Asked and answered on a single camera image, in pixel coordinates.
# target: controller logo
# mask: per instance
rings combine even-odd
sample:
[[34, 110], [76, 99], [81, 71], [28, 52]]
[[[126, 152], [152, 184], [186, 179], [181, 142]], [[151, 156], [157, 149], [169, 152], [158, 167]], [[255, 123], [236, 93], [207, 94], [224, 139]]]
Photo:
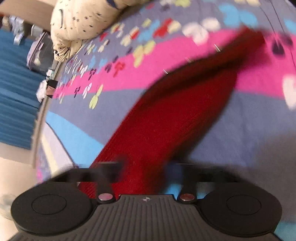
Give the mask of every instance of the controller logo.
[[144, 197], [144, 198], [142, 198], [142, 200], [143, 200], [144, 202], [148, 202], [148, 201], [150, 201], [150, 200], [152, 200], [152, 199], [149, 198], [149, 197]]

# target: wall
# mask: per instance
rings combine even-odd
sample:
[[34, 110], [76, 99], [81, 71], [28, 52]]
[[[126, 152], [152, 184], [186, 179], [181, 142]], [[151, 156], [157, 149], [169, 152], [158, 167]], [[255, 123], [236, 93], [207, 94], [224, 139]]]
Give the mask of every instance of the wall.
[[[4, 194], [18, 196], [35, 184], [35, 169], [29, 164], [0, 158], [0, 196]], [[16, 232], [13, 221], [0, 216], [0, 241], [8, 240]]]
[[50, 31], [54, 3], [54, 0], [4, 0], [0, 4], [0, 12], [20, 17], [28, 23]]
[[51, 6], [54, 6], [57, 3], [57, 0], [39, 0], [39, 1], [47, 3], [48, 5], [51, 5]]
[[10, 146], [0, 142], [0, 158], [24, 164], [32, 164], [31, 155], [31, 150]]

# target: white floor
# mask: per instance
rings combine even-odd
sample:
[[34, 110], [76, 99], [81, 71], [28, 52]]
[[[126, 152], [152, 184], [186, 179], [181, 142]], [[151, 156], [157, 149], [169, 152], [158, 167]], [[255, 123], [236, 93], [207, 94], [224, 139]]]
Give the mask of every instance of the white floor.
[[[0, 196], [18, 196], [36, 184], [36, 170], [29, 164], [0, 158]], [[0, 216], [0, 241], [17, 233], [13, 221]]]

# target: circular pad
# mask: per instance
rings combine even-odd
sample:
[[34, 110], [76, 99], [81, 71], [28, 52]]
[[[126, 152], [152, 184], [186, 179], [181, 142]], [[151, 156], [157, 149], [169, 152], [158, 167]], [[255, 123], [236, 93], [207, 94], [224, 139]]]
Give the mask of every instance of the circular pad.
[[215, 229], [239, 237], [272, 232], [281, 219], [280, 202], [249, 183], [228, 183], [201, 200], [201, 211]]
[[83, 224], [92, 211], [88, 196], [69, 183], [48, 182], [19, 195], [11, 206], [16, 226], [26, 232], [51, 236]]
[[65, 198], [48, 194], [36, 198], [32, 203], [32, 208], [39, 214], [49, 215], [61, 212], [66, 205]]

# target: textured grip surface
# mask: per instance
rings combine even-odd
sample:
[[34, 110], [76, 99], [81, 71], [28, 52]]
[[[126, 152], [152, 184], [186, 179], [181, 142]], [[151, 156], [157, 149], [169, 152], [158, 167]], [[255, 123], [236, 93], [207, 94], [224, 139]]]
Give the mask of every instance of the textured grip surface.
[[19, 232], [11, 241], [276, 241], [274, 234], [240, 238], [209, 226], [193, 205], [176, 202], [172, 195], [122, 195], [100, 205], [77, 229], [51, 237]]

